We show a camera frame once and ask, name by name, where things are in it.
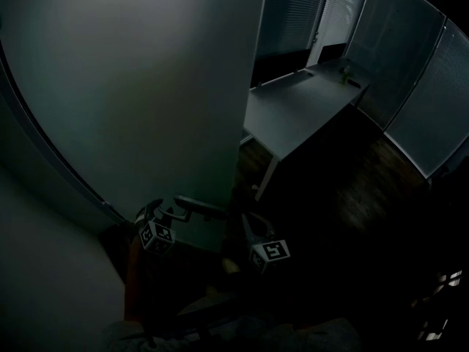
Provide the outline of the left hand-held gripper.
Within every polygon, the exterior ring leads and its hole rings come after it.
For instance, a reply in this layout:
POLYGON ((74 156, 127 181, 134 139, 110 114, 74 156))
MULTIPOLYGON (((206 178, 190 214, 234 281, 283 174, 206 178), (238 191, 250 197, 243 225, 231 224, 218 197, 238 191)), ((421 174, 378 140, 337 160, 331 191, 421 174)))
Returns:
POLYGON ((164 256, 176 242, 176 232, 171 228, 174 210, 164 210, 163 199, 154 199, 137 214, 134 225, 137 227, 143 248, 158 256, 164 256))

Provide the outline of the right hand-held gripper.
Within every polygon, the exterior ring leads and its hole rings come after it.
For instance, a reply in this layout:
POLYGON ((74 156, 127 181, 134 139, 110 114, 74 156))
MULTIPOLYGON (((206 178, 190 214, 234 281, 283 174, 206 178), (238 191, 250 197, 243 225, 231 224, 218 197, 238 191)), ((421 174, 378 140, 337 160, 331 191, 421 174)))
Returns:
POLYGON ((291 257, 289 247, 284 239, 276 236, 276 231, 270 221, 256 215, 258 227, 254 234, 248 216, 241 214, 248 245, 248 261, 260 274, 265 274, 278 264, 282 264, 291 257))

